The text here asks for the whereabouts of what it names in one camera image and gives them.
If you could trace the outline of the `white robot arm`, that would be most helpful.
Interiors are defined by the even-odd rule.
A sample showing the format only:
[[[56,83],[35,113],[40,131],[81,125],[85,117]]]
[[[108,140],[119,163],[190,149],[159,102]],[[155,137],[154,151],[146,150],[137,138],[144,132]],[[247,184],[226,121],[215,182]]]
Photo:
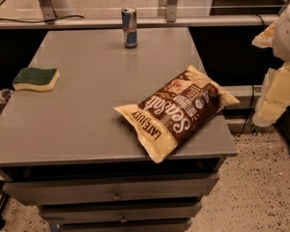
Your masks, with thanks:
[[[265,74],[252,116],[254,125],[268,127],[290,106],[290,3],[278,20],[256,36],[252,44],[260,48],[271,47],[274,56],[283,61],[278,70],[269,69]]]

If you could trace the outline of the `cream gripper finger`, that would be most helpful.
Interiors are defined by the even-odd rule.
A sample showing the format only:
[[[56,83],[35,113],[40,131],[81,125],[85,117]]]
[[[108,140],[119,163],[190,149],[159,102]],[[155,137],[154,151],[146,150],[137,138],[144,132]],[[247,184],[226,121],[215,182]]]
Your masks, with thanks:
[[[275,30],[276,30],[276,22],[273,22],[263,32],[261,32],[252,40],[252,44],[260,48],[272,47]]]
[[[252,123],[257,127],[268,127],[290,106],[290,62],[281,68],[269,68],[261,88],[261,97],[255,106]]]

